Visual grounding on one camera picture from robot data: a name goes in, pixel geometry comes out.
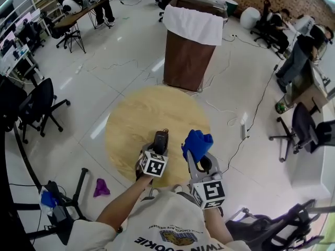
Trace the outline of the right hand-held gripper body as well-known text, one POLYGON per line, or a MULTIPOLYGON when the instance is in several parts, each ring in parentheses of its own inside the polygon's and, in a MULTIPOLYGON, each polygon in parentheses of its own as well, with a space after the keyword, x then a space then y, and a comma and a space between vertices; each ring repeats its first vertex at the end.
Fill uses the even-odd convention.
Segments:
POLYGON ((219 208, 222 206, 226 195, 222 185, 222 172, 209 172, 210 161, 203 157, 197 162, 199 177, 190 179, 191 195, 202 209, 219 208))

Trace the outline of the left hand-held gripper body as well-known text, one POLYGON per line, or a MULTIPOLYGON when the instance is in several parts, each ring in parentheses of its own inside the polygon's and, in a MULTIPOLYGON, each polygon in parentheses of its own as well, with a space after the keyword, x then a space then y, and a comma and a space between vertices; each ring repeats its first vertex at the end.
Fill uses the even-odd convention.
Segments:
POLYGON ((167 156, 150 151, 141 151, 135 165, 136 180, 143 175, 161 178, 167 163, 167 156))

